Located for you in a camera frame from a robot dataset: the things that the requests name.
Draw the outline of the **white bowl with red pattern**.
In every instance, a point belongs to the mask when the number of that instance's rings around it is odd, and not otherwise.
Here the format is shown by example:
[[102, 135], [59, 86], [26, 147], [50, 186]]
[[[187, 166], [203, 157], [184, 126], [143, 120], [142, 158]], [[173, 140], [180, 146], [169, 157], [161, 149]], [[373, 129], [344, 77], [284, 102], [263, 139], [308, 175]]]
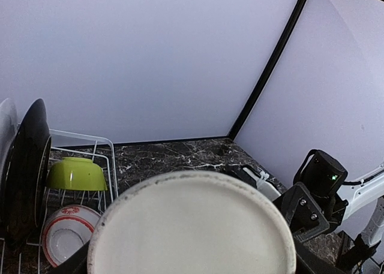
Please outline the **white bowl with red pattern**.
[[90, 207], [71, 204], [60, 208], [46, 220], [41, 245], [53, 266], [70, 258], [91, 238], [101, 215]]

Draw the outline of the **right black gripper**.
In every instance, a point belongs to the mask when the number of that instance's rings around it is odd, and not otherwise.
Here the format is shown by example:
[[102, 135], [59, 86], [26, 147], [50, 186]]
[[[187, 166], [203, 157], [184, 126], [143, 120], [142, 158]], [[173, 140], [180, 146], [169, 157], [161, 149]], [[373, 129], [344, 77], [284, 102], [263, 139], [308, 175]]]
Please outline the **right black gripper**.
[[295, 240], [307, 242], [333, 232], [343, 221], [347, 200], [339, 195], [318, 198], [298, 182], [273, 201], [280, 211]]

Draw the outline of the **right black frame post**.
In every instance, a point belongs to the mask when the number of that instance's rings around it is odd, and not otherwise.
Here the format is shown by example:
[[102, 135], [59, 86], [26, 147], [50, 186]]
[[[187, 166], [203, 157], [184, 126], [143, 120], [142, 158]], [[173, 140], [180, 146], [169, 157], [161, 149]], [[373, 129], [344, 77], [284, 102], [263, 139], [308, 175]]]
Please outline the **right black frame post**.
[[299, 17], [306, 5], [307, 0], [297, 0], [289, 19], [259, 77], [256, 82], [255, 87], [251, 91], [250, 96], [248, 97], [244, 107], [242, 108], [239, 116], [236, 118], [236, 121], [232, 125], [230, 131], [227, 134], [227, 137], [231, 140], [234, 140], [239, 134], [240, 130], [244, 126], [247, 121], [250, 113], [252, 112], [254, 106], [257, 103], [257, 100], [261, 96], [277, 62], [280, 59], [280, 56], [283, 53], [283, 50], [299, 20]]

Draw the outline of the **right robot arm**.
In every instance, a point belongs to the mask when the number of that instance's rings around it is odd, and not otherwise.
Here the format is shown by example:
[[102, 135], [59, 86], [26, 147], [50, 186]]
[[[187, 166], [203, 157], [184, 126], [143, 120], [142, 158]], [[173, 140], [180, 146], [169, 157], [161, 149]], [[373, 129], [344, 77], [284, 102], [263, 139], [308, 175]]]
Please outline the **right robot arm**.
[[[297, 273], [361, 273], [362, 265], [383, 241], [383, 165], [357, 178], [332, 156], [312, 149], [293, 178], [293, 185], [272, 202], [285, 217], [296, 247]], [[343, 221], [372, 201], [376, 208], [354, 246], [331, 266], [304, 243], [333, 232]]]

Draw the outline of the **white patterned mug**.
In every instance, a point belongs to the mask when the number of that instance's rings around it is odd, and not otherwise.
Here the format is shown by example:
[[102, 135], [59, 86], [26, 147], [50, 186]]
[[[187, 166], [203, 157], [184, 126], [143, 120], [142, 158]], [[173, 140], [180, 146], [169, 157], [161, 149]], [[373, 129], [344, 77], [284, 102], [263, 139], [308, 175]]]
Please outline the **white patterned mug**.
[[88, 273], [294, 273], [279, 210], [213, 171], [160, 174], [123, 192], [91, 237]]

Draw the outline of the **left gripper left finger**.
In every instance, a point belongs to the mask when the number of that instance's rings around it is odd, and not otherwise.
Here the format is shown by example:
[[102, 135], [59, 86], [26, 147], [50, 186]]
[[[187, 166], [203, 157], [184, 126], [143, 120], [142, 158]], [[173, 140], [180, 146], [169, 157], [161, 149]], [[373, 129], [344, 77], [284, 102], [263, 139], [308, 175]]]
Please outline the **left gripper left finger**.
[[88, 245], [83, 245], [69, 259], [55, 268], [58, 274], [87, 274]]

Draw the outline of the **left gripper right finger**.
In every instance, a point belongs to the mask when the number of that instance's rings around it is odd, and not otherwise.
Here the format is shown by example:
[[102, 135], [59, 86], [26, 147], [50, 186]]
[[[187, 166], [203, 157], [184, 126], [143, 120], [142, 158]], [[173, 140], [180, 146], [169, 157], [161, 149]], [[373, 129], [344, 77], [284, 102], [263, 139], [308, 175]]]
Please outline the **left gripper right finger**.
[[318, 236], [304, 243], [294, 239], [294, 242], [295, 273], [344, 273], [335, 266], [341, 248], [339, 236]]

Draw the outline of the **lime green bowl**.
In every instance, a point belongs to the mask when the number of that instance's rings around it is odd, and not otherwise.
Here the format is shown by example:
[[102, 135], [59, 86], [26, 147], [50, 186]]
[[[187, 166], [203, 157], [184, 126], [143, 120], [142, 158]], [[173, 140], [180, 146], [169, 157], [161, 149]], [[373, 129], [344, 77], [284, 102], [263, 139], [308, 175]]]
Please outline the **lime green bowl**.
[[103, 169], [91, 159], [64, 157], [52, 164], [46, 186], [71, 191], [107, 191]]

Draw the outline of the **black striped dinner plate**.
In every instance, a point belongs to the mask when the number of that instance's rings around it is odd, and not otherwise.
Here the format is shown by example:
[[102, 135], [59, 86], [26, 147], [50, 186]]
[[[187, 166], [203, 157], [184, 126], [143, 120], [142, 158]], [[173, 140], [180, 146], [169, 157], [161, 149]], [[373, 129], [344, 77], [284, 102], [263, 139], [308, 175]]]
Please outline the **black striped dinner plate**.
[[42, 223], [51, 144], [46, 106], [39, 98], [17, 130], [1, 178], [1, 227], [6, 246], [15, 255]]

